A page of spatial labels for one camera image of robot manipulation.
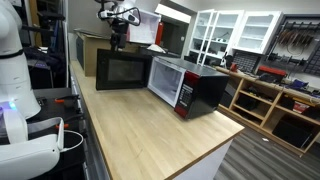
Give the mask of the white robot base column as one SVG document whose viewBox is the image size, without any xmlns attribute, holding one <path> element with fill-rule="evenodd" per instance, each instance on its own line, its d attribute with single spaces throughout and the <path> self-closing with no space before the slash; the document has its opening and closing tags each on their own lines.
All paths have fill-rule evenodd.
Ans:
<svg viewBox="0 0 320 180">
<path fill-rule="evenodd" d="M 25 119 L 41 108 L 31 87 L 20 40 L 22 20 L 9 0 L 0 0 L 0 101 L 13 102 Z"/>
</svg>

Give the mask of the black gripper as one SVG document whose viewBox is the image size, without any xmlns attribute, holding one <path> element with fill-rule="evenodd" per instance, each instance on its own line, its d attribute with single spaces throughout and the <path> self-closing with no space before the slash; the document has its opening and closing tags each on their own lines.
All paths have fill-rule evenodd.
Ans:
<svg viewBox="0 0 320 180">
<path fill-rule="evenodd" d="M 126 45 L 127 36 L 122 33 L 113 33 L 111 35 L 110 44 L 111 50 L 117 51 L 118 49 L 123 49 Z"/>
</svg>

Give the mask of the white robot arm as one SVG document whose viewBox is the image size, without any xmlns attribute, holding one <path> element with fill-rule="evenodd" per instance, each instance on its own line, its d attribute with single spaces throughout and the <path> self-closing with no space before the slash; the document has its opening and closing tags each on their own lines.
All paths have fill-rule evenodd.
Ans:
<svg viewBox="0 0 320 180">
<path fill-rule="evenodd" d="M 139 26 L 140 11 L 134 6 L 134 0 L 94 0 L 100 4 L 97 17 L 107 21 L 112 29 L 110 45 L 112 51 L 123 49 L 126 45 L 130 25 Z"/>
</svg>

